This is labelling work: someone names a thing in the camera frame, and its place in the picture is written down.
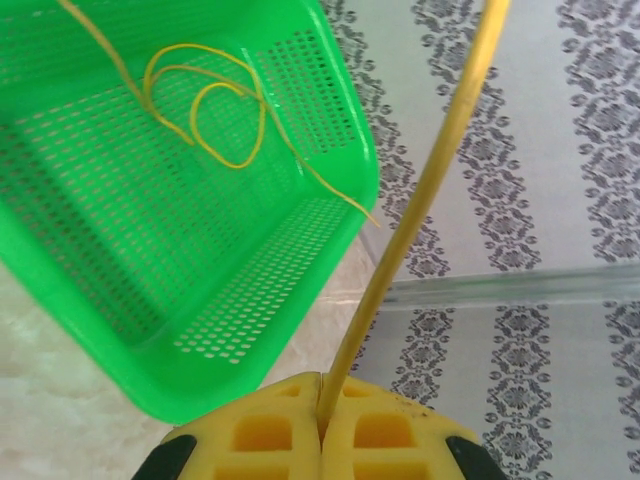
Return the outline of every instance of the patterned wallpaper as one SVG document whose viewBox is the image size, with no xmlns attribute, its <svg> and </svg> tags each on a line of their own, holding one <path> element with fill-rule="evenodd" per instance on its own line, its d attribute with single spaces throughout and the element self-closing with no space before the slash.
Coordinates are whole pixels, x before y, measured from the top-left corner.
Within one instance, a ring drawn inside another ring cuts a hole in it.
<svg viewBox="0 0 640 480">
<path fill-rule="evenodd" d="M 384 227 L 366 226 L 364 240 L 379 258 L 482 2 L 323 3 L 376 139 Z M 457 160 L 397 278 L 639 261 L 639 68 L 640 0 L 515 0 Z M 382 312 L 354 374 L 466 421 L 510 478 L 635 476 L 634 300 Z"/>
</svg>

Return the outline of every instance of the yellow string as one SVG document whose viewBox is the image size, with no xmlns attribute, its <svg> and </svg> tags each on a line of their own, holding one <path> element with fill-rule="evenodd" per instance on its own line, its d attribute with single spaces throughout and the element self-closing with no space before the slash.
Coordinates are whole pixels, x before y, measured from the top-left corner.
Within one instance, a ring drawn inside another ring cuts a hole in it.
<svg viewBox="0 0 640 480">
<path fill-rule="evenodd" d="M 431 150 L 429 160 L 420 175 L 415 193 L 411 196 L 400 224 L 371 277 L 333 360 L 329 374 L 323 379 L 316 409 L 318 433 L 321 438 L 324 438 L 345 378 L 349 374 L 360 345 L 433 203 L 462 140 L 498 45 L 508 6 L 509 0 L 487 0 L 486 2 L 460 83 Z"/>
<path fill-rule="evenodd" d="M 280 119 L 276 115 L 274 109 L 264 99 L 263 94 L 262 94 L 262 89 L 260 88 L 260 81 L 259 81 L 259 79 L 258 79 L 258 77 L 256 75 L 256 72 L 247 63 L 243 62 L 242 60 L 234 57 L 233 55 L 231 55 L 231 54 L 229 54 L 227 52 L 224 52 L 222 50 L 218 50 L 218 49 L 215 49 L 215 48 L 212 48 L 212 47 L 208 47 L 208 46 L 205 46 L 205 45 L 199 45 L 199 44 L 195 44 L 195 43 L 181 43 L 181 44 L 171 45 L 171 46 L 168 46 L 168 47 L 165 47 L 165 48 L 159 50 L 156 54 L 153 55 L 153 57 L 151 58 L 151 60 L 149 61 L 149 63 L 147 64 L 147 67 L 145 69 L 145 73 L 144 73 L 144 77 L 143 77 L 143 81 L 142 81 L 142 90 L 140 90 L 138 88 L 138 86 L 136 85 L 135 81 L 133 80 L 131 74 L 129 73 L 129 71 L 128 71 L 125 63 L 124 63 L 124 60 L 118 54 L 118 52 L 113 47 L 111 42 L 107 39 L 107 37 L 100 31 L 100 29 L 78 7 L 73 5 L 70 2 L 70 0 L 57 0 L 57 2 L 72 17 L 74 17 L 78 21 L 78 23 L 80 23 L 87 30 L 87 32 L 96 40 L 96 42 L 100 45 L 100 47 L 102 47 L 102 49 L 105 51 L 105 53 L 111 58 L 111 61 L 113 62 L 113 64 L 115 65 L 116 69 L 120 73 L 120 76 L 122 77 L 124 83 L 131 90 L 131 92 L 134 94 L 134 96 L 138 99 L 138 101 L 140 102 L 142 107 L 144 109 L 148 110 L 149 113 L 151 113 L 151 115 L 158 122 L 160 122 L 162 125 L 164 125 L 168 129 L 174 131 L 187 144 L 193 146 L 193 145 L 195 145 L 197 143 L 207 153 L 212 155 L 216 160 L 218 160 L 220 163 L 222 163 L 223 165 L 225 165 L 228 168 L 232 168 L 232 169 L 246 168 L 253 162 L 253 160 L 255 159 L 256 155 L 258 154 L 258 151 L 260 150 L 260 147 L 262 146 L 262 142 L 264 140 L 264 134 L 265 134 L 266 112 L 268 111 L 270 116 L 271 116 L 271 118 L 273 119 L 274 124 L 276 125 L 276 129 L 278 130 L 278 132 L 279 132 L 280 136 L 282 137 L 284 143 L 287 145 L 289 150 L 291 150 L 291 152 L 293 153 L 293 155 L 294 155 L 295 159 L 298 161 L 298 163 L 300 163 L 300 165 L 302 165 L 304 168 L 306 168 L 313 175 L 313 177 L 324 188 L 326 188 L 332 194 L 340 197 L 341 199 L 343 199 L 345 202 L 349 203 L 353 207 L 357 208 L 369 220 L 371 220 L 371 222 L 374 225 L 376 225 L 377 227 L 380 226 L 380 224 L 367 211 L 366 208 L 364 208 L 362 205 L 360 205 L 357 201 L 355 201 L 351 197 L 345 195 L 344 193 L 340 192 L 339 190 L 337 190 L 333 186 L 331 186 L 313 167 L 311 167 L 311 165 L 309 165 L 309 163 L 302 157 L 302 155 L 300 155 L 300 153 L 297 151 L 297 149 L 293 146 L 292 142 L 289 140 L 289 137 L 287 136 L 287 134 L 285 132 L 285 129 L 282 126 L 282 123 L 280 122 Z M 175 51 L 175 50 L 181 50 L 181 49 L 196 49 L 196 50 L 206 51 L 206 52 L 221 56 L 221 57 L 229 60 L 232 63 L 235 63 L 236 65 L 242 67 L 244 70 L 246 70 L 249 73 L 249 75 L 251 76 L 251 79 L 253 81 L 255 91 L 252 91 L 251 89 L 247 88 L 246 86 L 241 85 L 241 84 L 239 84 L 237 82 L 234 82 L 231 79 L 226 78 L 226 77 L 224 77 L 222 75 L 219 75 L 219 74 L 217 74 L 215 72 L 211 72 L 209 70 L 201 69 L 201 68 L 198 68 L 198 67 L 193 67 L 193 66 L 190 66 L 190 65 L 170 65 L 170 66 L 161 68 L 155 74 L 153 73 L 156 64 L 158 63 L 158 61 L 160 60 L 160 58 L 163 55 L 165 55 L 165 54 L 167 54 L 169 52 L 172 52 L 172 51 Z M 217 80 L 219 80 L 218 82 L 209 84 L 206 87 L 204 87 L 203 89 L 201 89 L 200 92 L 198 92 L 198 94 L 196 95 L 196 97 L 194 98 L 194 100 L 193 100 L 193 102 L 191 104 L 191 109 L 190 109 L 190 112 L 189 112 L 189 126 L 190 126 L 190 129 L 191 129 L 191 133 L 192 133 L 192 135 L 194 137 L 193 139 L 182 128 L 180 128 L 178 125 L 176 125 L 175 123 L 171 122 L 166 117 L 164 117 L 158 111 L 158 109 L 156 108 L 156 106 L 155 106 L 155 104 L 153 102 L 153 85 L 158 81 L 158 79 L 160 78 L 161 75 L 163 75 L 166 72 L 174 71 L 174 70 L 192 71 L 192 72 L 196 72 L 196 73 L 200 73 L 200 74 L 203 74 L 203 75 L 207 75 L 207 76 L 210 76 L 210 77 L 213 77 L 213 78 L 216 78 Z M 259 103 L 260 112 L 259 112 L 258 133 L 257 133 L 257 137 L 256 137 L 256 142 L 255 142 L 255 144 L 254 144 L 249 156 L 247 157 L 247 159 L 244 160 L 241 163 L 238 163 L 238 164 L 229 162 L 222 155 L 220 155 L 213 147 L 211 147 L 202 138 L 202 136 L 200 135 L 199 129 L 198 129 L 198 124 L 197 124 L 198 109 L 200 107 L 202 99 L 211 90 L 213 90 L 215 88 L 220 88 L 220 87 L 227 88 L 227 89 L 231 90 L 232 92 L 234 92 L 237 95 L 245 95 L 245 94 L 249 95 L 252 98 L 256 99 L 258 101 L 258 103 Z"/>
</svg>

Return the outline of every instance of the yellow foam block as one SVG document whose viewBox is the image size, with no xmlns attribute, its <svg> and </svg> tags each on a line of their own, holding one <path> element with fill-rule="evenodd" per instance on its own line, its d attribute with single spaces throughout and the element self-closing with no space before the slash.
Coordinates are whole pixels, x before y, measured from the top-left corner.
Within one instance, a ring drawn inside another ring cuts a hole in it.
<svg viewBox="0 0 640 480">
<path fill-rule="evenodd" d="M 178 480 L 464 480 L 445 440 L 475 435 L 422 405 L 348 378 L 322 442 L 319 373 L 259 390 L 184 427 L 196 438 Z"/>
</svg>

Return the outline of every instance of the black plastic part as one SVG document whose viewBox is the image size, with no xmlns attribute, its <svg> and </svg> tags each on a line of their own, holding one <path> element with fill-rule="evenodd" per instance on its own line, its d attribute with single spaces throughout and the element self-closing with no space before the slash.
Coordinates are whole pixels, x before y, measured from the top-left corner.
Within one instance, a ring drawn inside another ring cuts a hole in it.
<svg viewBox="0 0 640 480">
<path fill-rule="evenodd" d="M 181 435 L 154 448 L 132 480 L 177 480 L 198 441 Z"/>
<path fill-rule="evenodd" d="M 447 445 L 465 480 L 509 480 L 480 445 L 462 437 L 447 438 Z"/>
</svg>

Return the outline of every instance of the basket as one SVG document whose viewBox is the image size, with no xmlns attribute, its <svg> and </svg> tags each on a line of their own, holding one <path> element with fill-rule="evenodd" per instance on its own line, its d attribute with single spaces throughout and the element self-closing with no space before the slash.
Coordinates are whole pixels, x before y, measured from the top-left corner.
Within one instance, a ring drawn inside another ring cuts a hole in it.
<svg viewBox="0 0 640 480">
<path fill-rule="evenodd" d="M 243 59 L 301 155 L 373 206 L 372 137 L 316 1 L 74 3 L 138 81 L 174 43 Z M 252 87 L 219 56 L 165 57 Z M 167 74 L 156 104 L 185 125 L 207 83 Z M 244 159 L 258 110 L 211 94 L 200 132 Z M 300 167 L 272 119 L 254 163 L 226 168 L 147 114 L 55 2 L 0 0 L 0 256 L 150 415 L 187 422 L 256 388 L 363 220 Z"/>
</svg>

